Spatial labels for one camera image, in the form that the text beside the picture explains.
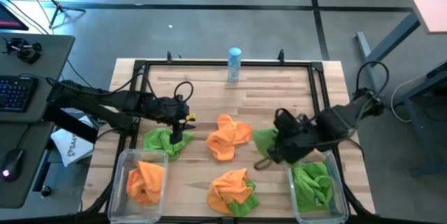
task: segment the white paper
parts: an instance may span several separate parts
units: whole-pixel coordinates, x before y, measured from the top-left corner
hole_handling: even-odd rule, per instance
[[[93,126],[87,116],[83,116],[79,121],[89,126]],[[51,134],[51,138],[61,154],[62,162],[65,167],[93,154],[94,145],[92,143],[68,132],[67,130],[60,129]]]

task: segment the orange towel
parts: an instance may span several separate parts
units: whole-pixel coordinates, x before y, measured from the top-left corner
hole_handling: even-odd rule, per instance
[[[215,179],[208,189],[208,205],[219,213],[233,214],[228,205],[233,201],[244,203],[253,192],[253,188],[246,185],[246,180],[246,168],[227,172]]]
[[[218,160],[231,160],[235,156],[235,145],[243,144],[251,139],[251,125],[237,121],[230,115],[222,114],[217,118],[219,129],[207,138],[207,146]]]
[[[163,167],[138,161],[138,168],[129,172],[127,194],[138,204],[155,204],[160,201]]]

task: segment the plastic container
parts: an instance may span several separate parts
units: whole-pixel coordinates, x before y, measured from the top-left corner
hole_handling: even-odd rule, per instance
[[[332,199],[329,201],[328,210],[300,212],[295,196],[295,186],[293,185],[292,169],[288,169],[288,180],[291,185],[293,211],[295,212],[296,220],[299,223],[338,224],[345,223],[348,219],[348,206],[346,203],[346,198],[344,197],[342,181],[340,179],[340,173],[337,167],[337,162],[335,161],[334,154],[332,154],[331,151],[326,151],[323,152],[322,155],[326,156],[324,164],[328,169],[328,174],[332,181],[333,196]]]
[[[232,47],[230,49],[230,56],[228,58],[228,81],[237,82],[239,81],[239,72],[242,62],[242,51],[240,48]]]
[[[137,161],[163,166],[161,196],[158,204],[142,206],[126,192],[129,171],[137,168]],[[163,212],[164,191],[168,175],[168,155],[160,150],[129,149],[119,155],[117,171],[113,180],[112,195],[108,209],[110,223],[155,223]]]

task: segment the concrete floor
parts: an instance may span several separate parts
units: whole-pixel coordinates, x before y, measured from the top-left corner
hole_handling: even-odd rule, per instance
[[[311,0],[58,0],[82,3],[233,4],[310,6]],[[411,0],[318,0],[320,6],[410,7]],[[47,24],[38,6],[27,1],[19,7],[41,24]],[[354,35],[364,31],[371,48],[394,28],[403,12],[321,12],[330,60],[341,61],[348,90],[355,88],[361,65]],[[242,48],[244,58],[275,59],[281,48],[287,59],[322,60],[312,11],[292,10],[110,10],[68,11],[60,15],[57,34],[70,34],[76,42],[70,60],[95,87],[107,89],[119,57],[164,57],[169,50],[184,58],[225,58],[228,48]],[[390,83],[383,93],[389,100],[400,83],[429,71],[446,59],[447,36],[427,36],[417,29],[384,61]],[[80,81],[66,66],[66,79]],[[362,83],[368,85],[366,78]],[[409,170],[424,164],[421,145],[411,125],[391,113],[366,119],[360,125],[360,142],[376,212],[389,218],[447,222],[447,177],[434,174],[413,178]],[[1,209],[0,218],[48,216],[76,212],[86,165],[64,168],[54,164],[45,182],[57,188],[41,199],[31,192],[21,209]]]

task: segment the black mouse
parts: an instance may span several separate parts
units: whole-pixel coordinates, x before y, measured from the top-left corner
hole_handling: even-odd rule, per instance
[[[25,152],[22,149],[12,149],[6,153],[1,161],[1,178],[4,181],[15,181],[22,172],[22,161]]]

